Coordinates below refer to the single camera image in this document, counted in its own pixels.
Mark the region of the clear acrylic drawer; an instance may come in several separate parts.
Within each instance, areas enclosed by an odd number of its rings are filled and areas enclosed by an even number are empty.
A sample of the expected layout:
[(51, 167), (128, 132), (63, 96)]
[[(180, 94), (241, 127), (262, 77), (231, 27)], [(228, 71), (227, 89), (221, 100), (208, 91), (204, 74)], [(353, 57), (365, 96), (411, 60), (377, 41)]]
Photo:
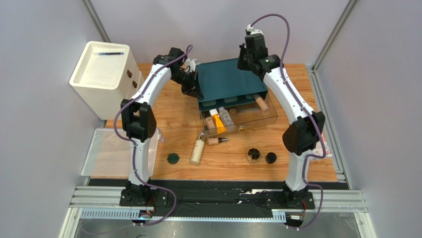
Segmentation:
[(267, 92), (259, 93), (264, 101), (269, 106), (267, 112), (263, 112), (257, 105), (253, 95), (242, 95), (233, 98), (227, 98), (226, 100), (213, 100), (209, 102), (198, 102), (199, 114), (204, 125), (205, 133), (208, 137), (220, 135), (217, 133), (217, 129), (208, 130), (205, 118), (211, 117), (210, 110), (224, 107), (228, 110), (232, 120), (236, 125), (237, 131), (244, 131), (251, 128), (266, 126), (274, 124), (278, 119), (278, 114), (274, 108), (270, 96)]

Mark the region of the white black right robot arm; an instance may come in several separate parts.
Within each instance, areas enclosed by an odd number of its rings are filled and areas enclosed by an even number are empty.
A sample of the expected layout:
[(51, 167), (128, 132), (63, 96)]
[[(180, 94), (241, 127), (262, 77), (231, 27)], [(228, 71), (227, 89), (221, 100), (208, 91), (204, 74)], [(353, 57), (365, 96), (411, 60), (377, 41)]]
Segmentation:
[(285, 201), (299, 203), (308, 192), (307, 167), (312, 151), (322, 141), (325, 124), (323, 112), (315, 112), (302, 98), (288, 77), (277, 55), (269, 55), (263, 33), (247, 33), (240, 45), (237, 67), (251, 71), (275, 94), (283, 107), (289, 127), (282, 140), (289, 151), (288, 175), (283, 196)]

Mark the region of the clear bottle blue liquid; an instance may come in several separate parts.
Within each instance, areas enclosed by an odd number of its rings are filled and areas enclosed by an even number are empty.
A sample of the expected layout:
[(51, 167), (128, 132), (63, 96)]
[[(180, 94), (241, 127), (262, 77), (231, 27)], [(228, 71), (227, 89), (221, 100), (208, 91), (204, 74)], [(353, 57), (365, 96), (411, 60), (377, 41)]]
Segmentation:
[(236, 125), (234, 121), (232, 120), (228, 110), (225, 109), (224, 107), (219, 107), (218, 112), (219, 112), (219, 117), (222, 120), (227, 131), (234, 132), (236, 130)]

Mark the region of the orange tube white cap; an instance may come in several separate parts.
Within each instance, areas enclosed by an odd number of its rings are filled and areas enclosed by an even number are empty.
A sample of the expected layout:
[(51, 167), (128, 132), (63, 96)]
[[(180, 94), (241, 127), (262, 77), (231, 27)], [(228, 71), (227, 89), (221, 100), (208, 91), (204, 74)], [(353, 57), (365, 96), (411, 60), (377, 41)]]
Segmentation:
[(211, 115), (211, 118), (212, 118), (212, 120), (215, 124), (216, 129), (217, 129), (217, 133), (221, 134), (221, 133), (227, 132), (227, 129), (226, 129), (224, 123), (222, 122), (222, 120), (219, 117), (218, 110), (217, 109), (211, 109), (210, 115)]

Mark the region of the rose gold foundation bottle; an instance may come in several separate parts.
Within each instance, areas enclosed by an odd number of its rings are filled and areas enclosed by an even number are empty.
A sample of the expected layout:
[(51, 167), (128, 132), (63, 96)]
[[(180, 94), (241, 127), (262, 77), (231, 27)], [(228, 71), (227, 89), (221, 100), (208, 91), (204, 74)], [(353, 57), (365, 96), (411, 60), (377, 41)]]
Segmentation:
[(216, 128), (212, 117), (205, 118), (205, 122), (206, 122), (208, 130)]

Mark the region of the cream lotion bottle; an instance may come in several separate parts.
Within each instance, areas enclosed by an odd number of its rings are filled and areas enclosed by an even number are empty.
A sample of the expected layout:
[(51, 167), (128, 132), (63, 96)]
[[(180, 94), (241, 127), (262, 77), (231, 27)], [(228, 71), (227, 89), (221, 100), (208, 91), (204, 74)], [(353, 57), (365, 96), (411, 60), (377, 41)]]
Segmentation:
[(190, 164), (197, 165), (197, 166), (200, 164), (204, 147), (205, 147), (205, 132), (201, 131), (198, 136), (198, 139), (195, 141), (191, 158), (189, 160)]

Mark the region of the beige foundation bottle black cap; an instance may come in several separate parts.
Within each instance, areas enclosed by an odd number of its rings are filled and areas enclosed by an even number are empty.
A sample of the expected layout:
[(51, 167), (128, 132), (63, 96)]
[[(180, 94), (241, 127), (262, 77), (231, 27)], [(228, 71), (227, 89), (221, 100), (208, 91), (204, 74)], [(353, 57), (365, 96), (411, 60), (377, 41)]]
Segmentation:
[(226, 137), (209, 137), (207, 138), (207, 145), (218, 145), (228, 141)]

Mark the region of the pink foundation tube silver cap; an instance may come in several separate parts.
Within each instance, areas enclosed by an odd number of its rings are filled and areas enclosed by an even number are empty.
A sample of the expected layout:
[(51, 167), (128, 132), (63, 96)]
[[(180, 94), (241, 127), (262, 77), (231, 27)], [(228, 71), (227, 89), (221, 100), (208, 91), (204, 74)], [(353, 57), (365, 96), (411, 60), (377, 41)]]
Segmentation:
[(253, 98), (263, 112), (267, 112), (269, 110), (269, 106), (259, 94), (254, 94)]

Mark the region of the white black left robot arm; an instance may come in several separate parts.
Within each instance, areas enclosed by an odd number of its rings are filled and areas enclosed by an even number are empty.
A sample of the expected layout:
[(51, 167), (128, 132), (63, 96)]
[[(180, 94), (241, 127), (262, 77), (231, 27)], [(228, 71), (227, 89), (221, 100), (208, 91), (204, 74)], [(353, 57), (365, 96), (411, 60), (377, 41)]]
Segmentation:
[(167, 55), (158, 55), (153, 60), (152, 71), (146, 81), (130, 100), (122, 100), (120, 110), (115, 116), (122, 120), (126, 132), (121, 139), (131, 143), (131, 172), (125, 189), (121, 193), (120, 204), (146, 205), (151, 199), (152, 184), (148, 170), (149, 144), (156, 132), (157, 121), (153, 105), (164, 85), (173, 80), (181, 85), (184, 95), (204, 99), (198, 72), (194, 61), (188, 58), (193, 49), (189, 45), (186, 51), (171, 48)]

